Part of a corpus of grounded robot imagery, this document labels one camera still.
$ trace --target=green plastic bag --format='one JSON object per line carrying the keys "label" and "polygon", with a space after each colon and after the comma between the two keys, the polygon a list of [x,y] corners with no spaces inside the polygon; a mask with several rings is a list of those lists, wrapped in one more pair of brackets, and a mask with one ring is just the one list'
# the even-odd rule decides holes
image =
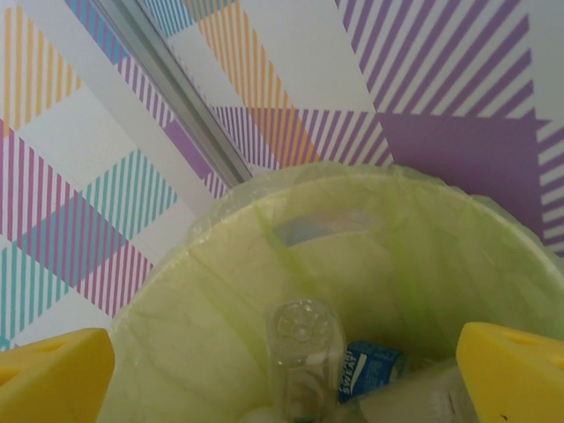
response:
{"label": "green plastic bag", "polygon": [[264,174],[202,217],[116,317],[102,422],[230,422],[270,402],[263,314],[315,296],[349,341],[453,355],[469,321],[564,338],[561,261],[496,204],[410,169]]}

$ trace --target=blue bottle label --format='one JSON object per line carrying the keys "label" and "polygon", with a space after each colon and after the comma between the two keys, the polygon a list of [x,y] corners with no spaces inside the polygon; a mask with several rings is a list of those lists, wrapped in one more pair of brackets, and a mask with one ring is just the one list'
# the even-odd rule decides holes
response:
{"label": "blue bottle label", "polygon": [[401,367],[394,372],[401,375],[405,362],[406,357],[399,350],[369,342],[349,344],[338,389],[339,402],[346,403],[353,397],[388,384],[394,367]]}

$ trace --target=yellow object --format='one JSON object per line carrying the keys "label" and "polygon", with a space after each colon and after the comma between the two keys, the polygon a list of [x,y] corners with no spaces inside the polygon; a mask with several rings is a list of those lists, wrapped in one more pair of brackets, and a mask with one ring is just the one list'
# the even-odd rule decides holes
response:
{"label": "yellow object", "polygon": [[114,371],[103,329],[0,353],[0,423],[92,423]]}
{"label": "yellow object", "polygon": [[467,323],[456,360],[481,423],[564,422],[564,342]]}

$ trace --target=patterned wallpaper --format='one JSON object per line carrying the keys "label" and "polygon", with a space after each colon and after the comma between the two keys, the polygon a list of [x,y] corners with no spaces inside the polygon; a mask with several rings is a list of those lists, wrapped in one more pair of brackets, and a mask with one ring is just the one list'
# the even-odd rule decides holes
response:
{"label": "patterned wallpaper", "polygon": [[254,169],[416,167],[564,255],[562,2],[138,1]]}
{"label": "patterned wallpaper", "polygon": [[[30,3],[0,0],[0,350],[106,326],[195,218],[190,202],[211,202],[196,193],[180,199],[154,155],[101,101],[127,99],[99,98],[74,70],[77,58],[65,57],[30,18],[42,2]],[[122,76],[145,106],[130,112],[160,128],[191,169],[180,171],[205,185],[206,196],[223,195],[221,180],[91,2],[52,7],[51,24],[64,38],[82,42],[71,25],[81,23],[86,44],[94,41],[106,59],[80,60],[100,78]]]}

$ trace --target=plastic wrapper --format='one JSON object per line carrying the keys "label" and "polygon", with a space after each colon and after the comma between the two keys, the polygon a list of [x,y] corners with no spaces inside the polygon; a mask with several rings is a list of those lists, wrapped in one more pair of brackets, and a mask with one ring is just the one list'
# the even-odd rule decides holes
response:
{"label": "plastic wrapper", "polygon": [[116,317],[102,422],[230,422],[270,403],[264,311],[316,297],[347,339],[430,359],[463,325],[564,338],[561,261],[499,206],[411,169],[263,174],[198,220]]}

